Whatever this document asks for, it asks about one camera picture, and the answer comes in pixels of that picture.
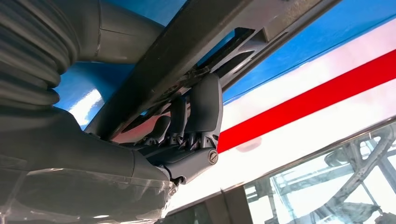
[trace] transparent plastic film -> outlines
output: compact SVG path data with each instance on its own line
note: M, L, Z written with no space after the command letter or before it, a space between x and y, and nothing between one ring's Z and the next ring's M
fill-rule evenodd
M0 224L152 224L177 190L168 181L62 168L0 173Z

